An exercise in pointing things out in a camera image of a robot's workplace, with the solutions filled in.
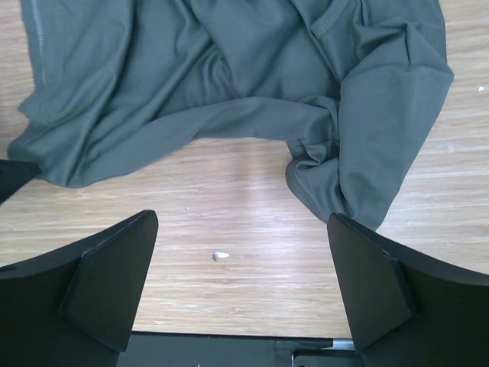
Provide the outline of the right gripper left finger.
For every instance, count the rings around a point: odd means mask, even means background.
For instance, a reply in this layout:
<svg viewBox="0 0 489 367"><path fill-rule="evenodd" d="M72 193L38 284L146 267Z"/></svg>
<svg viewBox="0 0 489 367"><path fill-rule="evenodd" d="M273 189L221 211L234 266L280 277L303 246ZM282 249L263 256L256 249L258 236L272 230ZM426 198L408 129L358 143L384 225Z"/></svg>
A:
<svg viewBox="0 0 489 367"><path fill-rule="evenodd" d="M3 366L115 366L126 351L158 218L108 229L1 268Z"/></svg>

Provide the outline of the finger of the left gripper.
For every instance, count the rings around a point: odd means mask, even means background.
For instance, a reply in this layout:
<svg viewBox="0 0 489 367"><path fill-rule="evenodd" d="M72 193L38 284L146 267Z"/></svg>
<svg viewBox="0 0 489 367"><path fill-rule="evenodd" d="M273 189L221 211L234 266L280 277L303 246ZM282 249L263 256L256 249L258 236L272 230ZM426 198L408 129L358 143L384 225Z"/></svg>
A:
<svg viewBox="0 0 489 367"><path fill-rule="evenodd" d="M36 164L24 161L1 160L0 166L0 204L41 173Z"/></svg>

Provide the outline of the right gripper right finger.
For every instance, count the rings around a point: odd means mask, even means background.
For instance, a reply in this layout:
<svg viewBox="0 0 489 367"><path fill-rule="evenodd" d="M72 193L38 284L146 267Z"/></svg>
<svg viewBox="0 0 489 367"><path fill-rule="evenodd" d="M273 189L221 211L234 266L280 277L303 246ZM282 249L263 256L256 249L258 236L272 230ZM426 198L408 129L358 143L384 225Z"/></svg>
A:
<svg viewBox="0 0 489 367"><path fill-rule="evenodd" d="M342 214L329 246L366 366L486 366L488 276L390 240Z"/></svg>

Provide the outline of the dark grey t shirt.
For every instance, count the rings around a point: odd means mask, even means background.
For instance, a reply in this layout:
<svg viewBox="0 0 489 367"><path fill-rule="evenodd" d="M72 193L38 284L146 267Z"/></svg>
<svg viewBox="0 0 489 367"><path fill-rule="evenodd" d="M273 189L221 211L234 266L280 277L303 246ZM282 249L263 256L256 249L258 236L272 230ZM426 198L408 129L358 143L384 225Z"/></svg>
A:
<svg viewBox="0 0 489 367"><path fill-rule="evenodd" d="M437 1L23 1L8 156L80 188L198 138L285 141L293 194L378 229L454 75Z"/></svg>

